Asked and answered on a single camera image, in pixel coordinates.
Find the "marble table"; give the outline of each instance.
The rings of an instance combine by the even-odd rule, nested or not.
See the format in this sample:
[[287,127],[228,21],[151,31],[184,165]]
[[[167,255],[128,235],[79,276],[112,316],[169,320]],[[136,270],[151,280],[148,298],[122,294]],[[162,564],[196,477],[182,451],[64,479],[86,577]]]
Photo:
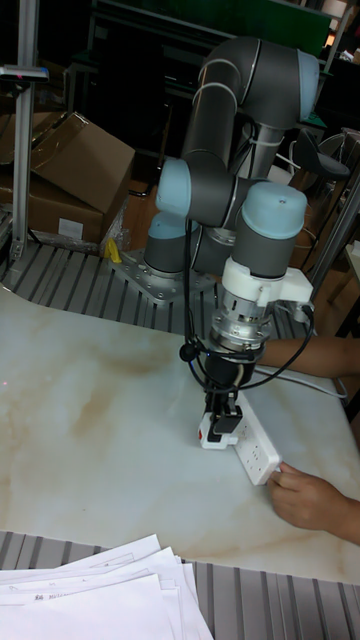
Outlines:
[[[359,582],[358,547],[283,522],[233,450],[200,448],[179,336],[1,288],[0,340],[0,529],[104,547],[157,533],[188,559]],[[290,464],[360,498],[336,398],[285,381],[248,397]]]

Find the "white power strip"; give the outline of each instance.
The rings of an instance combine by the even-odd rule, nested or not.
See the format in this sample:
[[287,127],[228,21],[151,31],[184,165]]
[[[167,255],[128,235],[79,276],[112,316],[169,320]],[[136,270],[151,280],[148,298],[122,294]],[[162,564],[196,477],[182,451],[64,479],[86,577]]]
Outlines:
[[243,418],[236,431],[239,440],[235,451],[251,482],[254,485],[265,484],[279,466],[281,457],[241,392],[237,403],[241,407]]

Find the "white paper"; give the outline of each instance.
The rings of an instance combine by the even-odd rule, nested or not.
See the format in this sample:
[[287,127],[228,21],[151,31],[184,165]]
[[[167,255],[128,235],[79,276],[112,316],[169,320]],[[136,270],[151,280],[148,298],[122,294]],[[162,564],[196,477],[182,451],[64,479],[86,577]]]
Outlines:
[[[156,573],[160,580],[175,580],[176,586],[180,587],[181,616],[186,639],[199,640],[200,638],[200,640],[210,640],[212,636],[186,583],[183,565],[179,565],[176,562],[174,555],[172,555],[172,566],[167,561],[168,558],[170,559],[170,551],[165,549],[158,554],[150,556],[150,558],[144,558],[127,567],[115,569],[112,573],[116,576],[131,575],[133,571],[148,569],[151,573]],[[161,559],[160,564],[156,564],[156,557]]]
[[9,640],[174,640],[157,576],[1,609]]
[[9,584],[20,582],[22,580],[36,580],[40,579],[39,576],[45,576],[45,579],[51,578],[53,575],[59,576],[60,574],[70,574],[75,572],[75,575],[80,575],[80,571],[83,571],[82,575],[86,575],[87,572],[97,574],[103,573],[103,567],[113,566],[125,566],[130,562],[141,560],[160,551],[159,541],[156,535],[136,540],[135,542],[129,542],[121,547],[110,549],[109,551],[103,551],[97,555],[88,556],[81,560],[76,560],[62,567],[56,567],[55,569],[40,569],[40,570],[14,570],[14,571],[0,571],[0,586],[1,584]]
[[196,591],[194,567],[193,567],[192,564],[187,562],[186,564],[182,565],[182,568],[183,568],[183,571],[184,571],[186,584],[189,587],[189,589],[191,591],[191,595],[194,598],[197,606],[199,606],[199,598],[198,598],[197,591]]
[[153,553],[161,551],[159,541],[156,535],[124,544],[121,547],[110,549],[109,551],[103,551],[97,555],[88,556],[76,562],[71,562],[66,565],[69,570],[78,569],[79,567],[110,567],[112,565],[128,564],[128,562],[134,562],[146,556],[151,556]]
[[180,609],[180,589],[172,587],[171,589],[163,589],[163,581],[160,581],[161,593],[169,617],[174,640],[186,640],[183,629],[183,621]]
[[73,220],[66,220],[65,218],[59,218],[58,233],[68,238],[74,238],[75,240],[82,240],[84,225],[81,222],[74,222]]
[[[5,635],[4,637],[9,637],[9,640],[10,638],[11,640],[18,640],[21,634],[24,633],[26,640],[33,640],[33,638],[36,638],[36,640],[43,640],[44,638],[45,640],[46,634],[48,634],[48,637],[57,640],[61,636],[56,634],[60,634],[61,630],[66,640],[72,640],[75,635],[69,636],[66,627],[67,620],[72,619],[75,629],[77,629],[78,637],[86,637],[87,640],[92,640],[95,636],[89,635],[87,616],[90,616],[92,620],[96,608],[94,611],[91,609],[89,613],[89,603],[94,603],[94,599],[99,596],[97,600],[98,613],[101,618],[105,613],[110,617],[113,615],[112,624],[113,626],[118,625],[119,638],[124,637],[127,639],[131,637],[134,640],[137,638],[150,640],[152,637],[160,639],[169,637],[174,638],[174,640],[211,640],[212,636],[198,607],[192,564],[182,564],[180,558],[174,555],[171,548],[158,549],[160,547],[156,536],[150,536],[144,540],[84,558],[64,567],[45,569],[43,571],[6,571],[2,576],[0,574],[1,631],[3,630],[3,619],[5,620],[4,629],[7,630],[6,624],[10,625],[10,621],[13,619],[12,616],[14,616],[11,611],[19,612],[19,618],[13,634]],[[154,580],[148,583],[143,582],[151,577],[156,578],[157,582],[155,583]],[[140,585],[139,598],[136,584]],[[149,601],[145,608],[141,600],[143,597],[142,589],[146,590],[148,587],[142,587],[141,585],[143,584],[153,585],[152,595],[149,596]],[[156,584],[155,591],[157,595],[154,595],[154,584]],[[159,589],[162,608],[159,608]],[[104,604],[104,594],[106,595],[106,606]],[[121,614],[121,608],[118,610],[115,607],[116,599],[114,599],[114,594],[117,594],[117,596],[120,594],[121,597],[124,597],[126,603],[129,602],[129,598],[130,600],[131,598],[135,599],[132,601],[132,609],[130,607],[130,611],[136,610],[137,615],[142,618],[138,627],[131,619],[130,613],[125,617],[124,629],[121,627],[122,622],[120,622],[119,627],[117,616]],[[148,629],[148,607],[152,606],[153,602],[151,598],[153,598],[155,607],[157,607],[156,611],[160,615],[160,626],[156,630],[155,636],[149,635],[148,630],[146,635],[143,636],[141,635],[143,633],[141,625]],[[52,607],[56,601],[65,600],[71,601],[73,604],[68,604],[64,607],[59,605],[55,609]],[[99,611],[99,603],[102,603],[102,606],[105,607],[104,614]],[[116,613],[114,611],[112,614],[111,612],[109,613],[108,609],[111,603],[113,603]],[[56,624],[54,622],[54,620],[58,620],[59,611],[64,616],[64,621],[60,627],[57,622]],[[168,623],[167,627],[163,625],[164,613]],[[155,629],[154,624],[154,618],[150,618],[150,633],[152,633],[153,628]],[[114,637],[111,635],[112,631],[110,635],[104,635],[104,629],[107,631],[108,626],[111,626],[111,621],[106,618],[105,626],[102,626],[101,637],[111,640]]]

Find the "metal pole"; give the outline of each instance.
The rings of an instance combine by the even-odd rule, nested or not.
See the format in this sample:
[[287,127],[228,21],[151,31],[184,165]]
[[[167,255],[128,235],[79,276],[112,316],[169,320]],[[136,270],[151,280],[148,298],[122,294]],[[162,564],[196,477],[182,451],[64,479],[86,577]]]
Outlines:
[[345,202],[342,214],[339,216],[325,247],[315,264],[310,282],[313,285],[312,300],[316,297],[324,279],[339,253],[346,237],[351,229],[360,209],[360,173],[357,176],[348,198]]
[[[36,65],[39,0],[21,0],[19,11],[18,65]],[[16,100],[13,242],[10,258],[20,260],[26,249],[30,183],[30,152],[35,86]]]
[[329,72],[329,69],[331,67],[331,63],[334,60],[335,53],[336,53],[337,48],[339,46],[340,40],[342,38],[342,35],[343,35],[344,31],[345,31],[345,27],[347,25],[347,21],[349,20],[351,12],[352,12],[352,6],[350,5],[345,10],[345,13],[344,13],[343,17],[341,18],[341,22],[340,22],[340,24],[338,26],[338,30],[336,32],[335,40],[334,40],[333,45],[332,45],[332,47],[330,49],[329,57],[328,57],[328,59],[326,61],[326,65],[324,67],[324,72],[325,73]]

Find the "metal bracket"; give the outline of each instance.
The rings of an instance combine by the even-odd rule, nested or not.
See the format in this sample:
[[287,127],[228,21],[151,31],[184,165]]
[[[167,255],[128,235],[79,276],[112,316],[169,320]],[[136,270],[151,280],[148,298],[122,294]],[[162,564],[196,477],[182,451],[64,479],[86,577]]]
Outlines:
[[[121,254],[122,263],[114,264],[109,261],[109,268],[116,277],[131,282],[133,288],[140,291],[148,300],[156,305],[165,305],[176,300],[182,300],[183,274],[162,273],[149,267],[144,261],[144,249]],[[190,272],[191,291],[212,291],[214,279],[208,275]]]
[[[33,67],[36,61],[39,0],[21,0],[19,10],[18,65]],[[34,84],[16,100],[13,188],[13,243],[11,260],[20,260],[26,249],[30,183],[30,151]]]

